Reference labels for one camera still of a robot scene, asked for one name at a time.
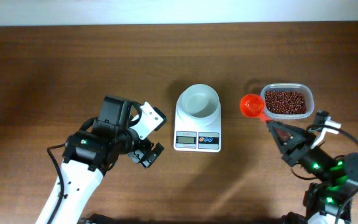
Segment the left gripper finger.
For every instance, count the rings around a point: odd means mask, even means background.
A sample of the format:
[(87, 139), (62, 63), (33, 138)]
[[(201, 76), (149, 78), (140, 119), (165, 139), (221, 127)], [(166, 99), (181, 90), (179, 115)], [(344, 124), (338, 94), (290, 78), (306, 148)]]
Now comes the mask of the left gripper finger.
[(156, 146), (145, 155), (144, 160), (141, 162), (142, 166), (148, 169), (157, 160), (164, 149), (160, 143), (157, 143)]
[(150, 162), (147, 159), (148, 150), (138, 149), (136, 151), (129, 152), (127, 155), (135, 164), (141, 164), (143, 167), (149, 167)]

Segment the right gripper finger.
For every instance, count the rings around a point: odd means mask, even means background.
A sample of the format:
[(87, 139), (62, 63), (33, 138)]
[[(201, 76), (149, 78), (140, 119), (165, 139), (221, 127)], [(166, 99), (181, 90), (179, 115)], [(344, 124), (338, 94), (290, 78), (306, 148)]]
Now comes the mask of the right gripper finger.
[(278, 121), (267, 121), (266, 125), (281, 153), (292, 153), (293, 145), (289, 143), (293, 137), (293, 127)]
[(296, 126), (287, 125), (279, 121), (270, 122), (270, 133), (277, 142), (304, 141), (306, 132)]

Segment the orange measuring scoop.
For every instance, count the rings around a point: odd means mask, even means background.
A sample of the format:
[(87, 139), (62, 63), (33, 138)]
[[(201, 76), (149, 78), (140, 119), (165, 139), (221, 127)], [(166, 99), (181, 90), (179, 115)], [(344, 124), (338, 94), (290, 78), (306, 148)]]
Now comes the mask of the orange measuring scoop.
[(243, 96), (239, 107), (241, 113), (247, 118), (258, 118), (265, 123), (272, 120), (264, 113), (265, 102), (260, 95), (248, 94)]

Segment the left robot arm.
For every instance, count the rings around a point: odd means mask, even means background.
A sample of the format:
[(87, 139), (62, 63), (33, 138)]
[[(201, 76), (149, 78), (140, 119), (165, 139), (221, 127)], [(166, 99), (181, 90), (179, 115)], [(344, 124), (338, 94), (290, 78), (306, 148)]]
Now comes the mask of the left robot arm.
[(61, 144), (62, 162), (47, 148), (57, 179), (37, 223), (77, 223), (93, 192), (120, 155), (149, 168), (164, 150), (148, 135), (159, 130), (166, 116), (148, 102), (105, 96), (97, 117), (86, 120)]

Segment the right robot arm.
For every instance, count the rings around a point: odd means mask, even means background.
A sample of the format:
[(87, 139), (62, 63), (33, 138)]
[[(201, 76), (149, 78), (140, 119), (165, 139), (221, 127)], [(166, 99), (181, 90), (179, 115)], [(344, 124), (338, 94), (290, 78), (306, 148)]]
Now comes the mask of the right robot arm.
[(282, 160), (310, 174), (303, 197), (306, 214), (290, 212), (280, 223), (350, 223), (352, 199), (358, 193), (358, 152), (331, 157), (321, 146), (327, 133), (342, 134), (357, 146), (358, 139), (329, 116), (316, 118), (306, 129), (274, 120), (266, 125)]

